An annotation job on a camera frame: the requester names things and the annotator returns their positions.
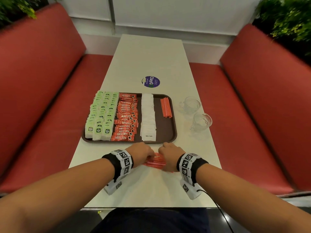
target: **forearm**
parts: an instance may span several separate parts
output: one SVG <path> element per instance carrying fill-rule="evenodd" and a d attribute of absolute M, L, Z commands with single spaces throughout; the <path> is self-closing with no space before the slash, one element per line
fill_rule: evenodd
<path fill-rule="evenodd" d="M 99 159 L 22 188 L 0 199 L 0 218 L 5 219 L 0 221 L 0 229 L 10 233 L 44 232 L 83 208 L 114 174 L 110 161 Z M 8 212 L 15 212 L 20 226 Z"/>
<path fill-rule="evenodd" d="M 251 232 L 307 232 L 310 215 L 220 168 L 205 164 L 198 184 L 232 218 Z"/>

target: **green foliage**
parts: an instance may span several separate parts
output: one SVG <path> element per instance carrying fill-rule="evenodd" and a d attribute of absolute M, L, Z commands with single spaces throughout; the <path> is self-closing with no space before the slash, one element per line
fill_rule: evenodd
<path fill-rule="evenodd" d="M 271 35 L 288 35 L 294 41 L 311 39 L 311 0 L 261 0 L 257 18 L 274 23 Z"/>
<path fill-rule="evenodd" d="M 8 16 L 16 14 L 19 11 L 35 19 L 36 15 L 32 7 L 38 6 L 39 1 L 40 0 L 0 0 L 0 26 L 5 23 L 10 23 L 11 20 Z"/>

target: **white table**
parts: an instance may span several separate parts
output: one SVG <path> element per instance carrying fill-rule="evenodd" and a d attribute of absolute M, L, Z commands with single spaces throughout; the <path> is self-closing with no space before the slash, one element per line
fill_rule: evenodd
<path fill-rule="evenodd" d="M 145 87 L 142 78 L 146 76 L 159 78 L 160 85 Z M 122 35 L 101 90 L 168 95 L 173 102 L 178 134 L 174 144 L 221 168 L 209 129 L 193 135 L 189 129 L 192 118 L 178 111 L 179 102 L 185 97 L 199 97 L 181 40 Z M 128 146 L 122 143 L 92 144 L 81 139 L 70 167 Z M 153 144 L 151 148 L 157 152 L 160 146 Z M 180 179 L 179 173 L 140 166 L 126 177 L 113 195 L 108 196 L 101 190 L 85 207 L 215 207 L 204 193 L 196 200 L 190 200 L 179 184 Z"/>

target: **glass mug handle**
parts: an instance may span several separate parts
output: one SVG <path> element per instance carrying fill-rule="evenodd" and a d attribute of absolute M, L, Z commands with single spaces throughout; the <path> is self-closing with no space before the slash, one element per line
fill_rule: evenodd
<path fill-rule="evenodd" d="M 184 109 L 185 102 L 184 101 L 179 102 L 179 106 Z"/>

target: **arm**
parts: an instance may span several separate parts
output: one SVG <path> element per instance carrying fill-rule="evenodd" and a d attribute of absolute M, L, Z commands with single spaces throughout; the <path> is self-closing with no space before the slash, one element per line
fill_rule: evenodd
<path fill-rule="evenodd" d="M 134 168 L 153 150 L 144 143 L 126 149 Z M 0 229 L 3 233 L 45 232 L 83 208 L 114 177 L 115 168 L 99 159 L 44 178 L 0 199 Z"/>
<path fill-rule="evenodd" d="M 176 172 L 185 153 L 172 143 L 159 149 L 165 171 Z M 311 215 L 269 192 L 210 164 L 202 165 L 196 181 L 221 208 L 251 232 L 310 232 Z"/>

